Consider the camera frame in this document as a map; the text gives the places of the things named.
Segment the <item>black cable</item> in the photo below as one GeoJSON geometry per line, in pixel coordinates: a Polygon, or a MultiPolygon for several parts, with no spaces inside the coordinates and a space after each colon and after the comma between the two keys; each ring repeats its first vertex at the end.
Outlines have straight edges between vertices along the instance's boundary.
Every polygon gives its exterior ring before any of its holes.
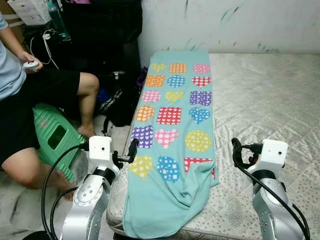
{"type": "Polygon", "coordinates": [[[252,180],[254,180],[256,183],[258,183],[261,187],[263,187],[265,190],[267,190],[275,199],[277,199],[282,206],[292,215],[292,217],[294,218],[294,220],[296,220],[296,222],[298,223],[299,227],[301,228],[303,235],[305,237],[305,240],[310,240],[310,233],[309,233],[309,226],[307,224],[307,221],[303,221],[304,225],[302,224],[302,222],[300,221],[300,219],[297,217],[297,215],[294,213],[294,211],[292,211],[292,209],[277,195],[275,194],[274,191],[272,191],[268,186],[266,186],[263,182],[261,182],[259,179],[257,179],[255,176],[253,176],[250,172],[246,171],[244,168],[242,168],[238,162],[233,161],[235,166],[240,169],[245,175],[247,175],[249,178],[251,178],[252,180]]]}
{"type": "Polygon", "coordinates": [[[50,240],[55,240],[55,239],[54,239],[52,233],[50,232],[47,221],[46,221],[45,200],[46,200],[46,188],[48,185],[49,177],[50,177],[51,173],[53,172],[53,170],[55,169],[55,167],[57,166],[57,164],[61,161],[61,159],[65,155],[67,155],[70,151],[72,151],[74,149],[81,148],[84,144],[85,143],[70,147],[68,150],[66,150],[64,153],[62,153],[62,155],[52,165],[52,167],[50,168],[49,172],[47,173],[47,175],[45,177],[44,184],[42,187],[42,192],[41,192],[41,220],[42,220],[44,230],[45,230],[46,234],[49,236],[50,240]]]}
{"type": "Polygon", "coordinates": [[[78,187],[76,186],[76,187],[70,188],[70,189],[64,191],[63,193],[61,193],[61,195],[54,201],[54,203],[52,205],[51,212],[50,212],[50,230],[51,230],[51,234],[55,240],[58,240],[56,232],[55,232],[55,227],[54,227],[54,216],[55,216],[55,210],[58,205],[58,202],[60,201],[60,199],[64,195],[66,195],[72,191],[75,191],[77,188],[78,187]]]}
{"type": "Polygon", "coordinates": [[[309,236],[309,238],[310,238],[309,226],[308,226],[308,222],[307,222],[304,214],[300,211],[300,209],[299,209],[295,204],[292,204],[292,207],[298,212],[298,214],[299,214],[300,217],[302,218],[302,221],[303,221],[305,230],[307,231],[307,234],[308,234],[308,236],[309,236]]]}

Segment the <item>light blue towel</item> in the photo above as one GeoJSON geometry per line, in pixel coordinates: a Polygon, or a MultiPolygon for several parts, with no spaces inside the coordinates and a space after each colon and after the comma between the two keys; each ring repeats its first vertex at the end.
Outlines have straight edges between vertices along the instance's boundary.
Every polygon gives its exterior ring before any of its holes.
{"type": "Polygon", "coordinates": [[[207,52],[166,51],[150,61],[132,139],[123,228],[132,238],[176,233],[218,184],[213,84],[207,52]]]}

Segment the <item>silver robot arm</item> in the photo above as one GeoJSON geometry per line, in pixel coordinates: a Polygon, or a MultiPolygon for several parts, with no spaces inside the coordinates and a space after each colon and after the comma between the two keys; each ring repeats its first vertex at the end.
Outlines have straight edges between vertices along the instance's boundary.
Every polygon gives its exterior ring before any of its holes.
{"type": "Polygon", "coordinates": [[[98,240],[102,214],[107,208],[110,187],[120,176],[123,163],[132,163],[137,153],[138,140],[130,145],[128,156],[113,151],[112,139],[93,136],[89,139],[89,158],[96,166],[93,174],[85,177],[73,195],[60,239],[98,240]]]}
{"type": "MultiPolygon", "coordinates": [[[[262,143],[241,146],[239,140],[232,139],[233,161],[255,178],[269,187],[293,210],[293,203],[288,199],[285,185],[279,182],[281,169],[285,166],[288,145],[282,141],[264,139],[262,143]],[[249,163],[243,163],[241,149],[250,149],[253,157],[249,163]]],[[[253,183],[253,207],[260,221],[263,240],[304,240],[304,233],[294,217],[257,182],[253,183]]]]}

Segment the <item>green plastic stool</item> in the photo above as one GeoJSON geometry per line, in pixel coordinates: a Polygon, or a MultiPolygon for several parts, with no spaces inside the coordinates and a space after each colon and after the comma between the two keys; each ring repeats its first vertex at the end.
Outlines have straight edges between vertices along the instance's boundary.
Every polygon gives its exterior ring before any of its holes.
{"type": "MultiPolygon", "coordinates": [[[[40,148],[37,150],[43,163],[53,165],[70,147],[85,141],[76,129],[53,106],[37,104],[33,108],[34,125],[40,148]]],[[[56,166],[70,181],[74,174],[69,169],[78,149],[69,152],[56,166]]]]}

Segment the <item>white wall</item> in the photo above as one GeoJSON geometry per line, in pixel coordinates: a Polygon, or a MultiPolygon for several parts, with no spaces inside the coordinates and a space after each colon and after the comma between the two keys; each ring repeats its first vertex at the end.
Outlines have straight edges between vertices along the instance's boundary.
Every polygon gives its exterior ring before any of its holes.
{"type": "Polygon", "coordinates": [[[320,53],[320,0],[142,0],[142,66],[167,49],[320,53]]]}

